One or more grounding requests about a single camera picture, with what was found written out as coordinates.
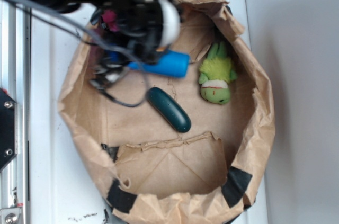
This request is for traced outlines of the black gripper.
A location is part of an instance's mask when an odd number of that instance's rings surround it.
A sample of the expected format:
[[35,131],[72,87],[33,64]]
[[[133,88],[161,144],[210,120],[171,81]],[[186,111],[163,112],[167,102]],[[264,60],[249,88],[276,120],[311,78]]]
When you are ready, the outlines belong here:
[[[98,8],[90,19],[106,31],[108,42],[125,48],[146,64],[156,64],[180,31],[180,10],[174,0],[122,0],[124,7]],[[127,63],[100,61],[91,67],[89,84],[106,90],[127,74]]]

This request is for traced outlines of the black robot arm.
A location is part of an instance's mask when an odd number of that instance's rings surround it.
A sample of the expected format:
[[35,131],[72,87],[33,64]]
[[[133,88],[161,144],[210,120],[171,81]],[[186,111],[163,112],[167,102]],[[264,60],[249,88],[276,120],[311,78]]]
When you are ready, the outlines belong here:
[[128,71],[134,61],[154,65],[177,39],[180,31],[180,10],[174,0],[19,0],[32,8],[55,15],[71,13],[83,4],[95,6],[90,22],[101,29],[100,37],[91,44],[114,54],[102,58],[95,66],[90,83],[104,92]]

